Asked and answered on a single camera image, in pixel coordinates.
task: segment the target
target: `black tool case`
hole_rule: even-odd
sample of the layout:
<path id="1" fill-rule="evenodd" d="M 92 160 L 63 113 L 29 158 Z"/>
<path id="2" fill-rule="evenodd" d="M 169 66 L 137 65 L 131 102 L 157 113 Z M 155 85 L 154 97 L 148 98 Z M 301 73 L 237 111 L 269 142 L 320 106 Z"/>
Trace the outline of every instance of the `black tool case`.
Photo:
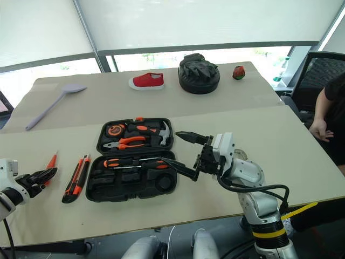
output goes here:
<path id="1" fill-rule="evenodd" d="M 123 132 L 117 136 L 109 135 L 109 129 L 115 125 L 122 125 Z M 165 130 L 165 125 L 169 127 L 170 133 L 165 145 L 160 145 L 162 137 L 159 135 L 149 135 L 146 141 L 131 142 L 128 145 L 145 144 L 142 147 L 130 147 L 119 150 L 117 147 L 104 147 L 105 144 L 116 142 L 123 138 L 143 136 L 136 130 L 129 131 L 131 125 L 146 126 Z M 86 197 L 95 202 L 101 201 L 127 201 L 135 197 L 141 199 L 155 197 L 162 194 L 169 194 L 176 187 L 176 171 L 171 168 L 165 169 L 143 169 L 138 167 L 126 169 L 111 169 L 105 167 L 104 162 L 109 159 L 125 158 L 133 159 L 133 166 L 139 166 L 143 162 L 138 159 L 164 157 L 175 159 L 175 155 L 170 151 L 173 146 L 173 129 L 171 123 L 166 118 L 136 118 L 135 120 L 110 121 L 104 124 L 97 143 L 97 150 L 102 154 L 92 163 L 86 187 Z"/>

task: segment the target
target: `toolbox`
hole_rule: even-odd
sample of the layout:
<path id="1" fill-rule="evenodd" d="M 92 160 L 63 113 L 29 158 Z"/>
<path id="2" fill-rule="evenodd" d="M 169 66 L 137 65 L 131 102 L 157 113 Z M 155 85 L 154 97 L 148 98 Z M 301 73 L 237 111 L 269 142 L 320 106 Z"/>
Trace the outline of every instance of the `toolbox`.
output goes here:
<path id="1" fill-rule="evenodd" d="M 175 159 L 170 151 L 173 142 L 173 129 L 166 118 L 107 122 L 96 147 L 102 156 L 92 163 L 86 197 L 115 202 L 173 192 L 176 171 L 160 160 Z"/>

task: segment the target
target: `water bottle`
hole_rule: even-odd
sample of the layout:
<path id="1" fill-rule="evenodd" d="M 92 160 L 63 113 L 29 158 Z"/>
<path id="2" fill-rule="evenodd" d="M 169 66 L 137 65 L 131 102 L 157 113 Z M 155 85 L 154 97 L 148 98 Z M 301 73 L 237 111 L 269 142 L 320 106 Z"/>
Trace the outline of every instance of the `water bottle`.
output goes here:
<path id="1" fill-rule="evenodd" d="M 282 64 L 281 68 L 278 71 L 278 74 L 276 77 L 273 78 L 273 81 L 279 82 L 281 81 L 282 75 L 285 73 L 287 69 L 287 65 L 289 64 L 290 57 L 285 57 L 284 63 Z"/>

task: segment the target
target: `person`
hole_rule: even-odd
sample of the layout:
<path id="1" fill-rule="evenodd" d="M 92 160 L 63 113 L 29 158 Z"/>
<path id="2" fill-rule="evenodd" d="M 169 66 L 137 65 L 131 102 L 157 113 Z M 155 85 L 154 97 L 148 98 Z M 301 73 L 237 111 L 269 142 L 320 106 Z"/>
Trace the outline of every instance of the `person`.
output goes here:
<path id="1" fill-rule="evenodd" d="M 345 176 L 345 73 L 320 92 L 309 131 Z"/>

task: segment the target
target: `hand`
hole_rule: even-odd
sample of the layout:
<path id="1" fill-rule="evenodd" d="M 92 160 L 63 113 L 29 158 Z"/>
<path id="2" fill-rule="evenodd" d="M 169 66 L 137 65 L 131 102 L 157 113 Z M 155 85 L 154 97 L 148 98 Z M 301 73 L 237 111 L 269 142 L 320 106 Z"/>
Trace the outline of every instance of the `hand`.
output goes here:
<path id="1" fill-rule="evenodd" d="M 309 131 L 312 135 L 324 142 L 329 142 L 328 138 L 333 138 L 332 131 L 326 131 L 327 123 L 323 119 L 314 119 L 313 124 L 310 126 Z"/>

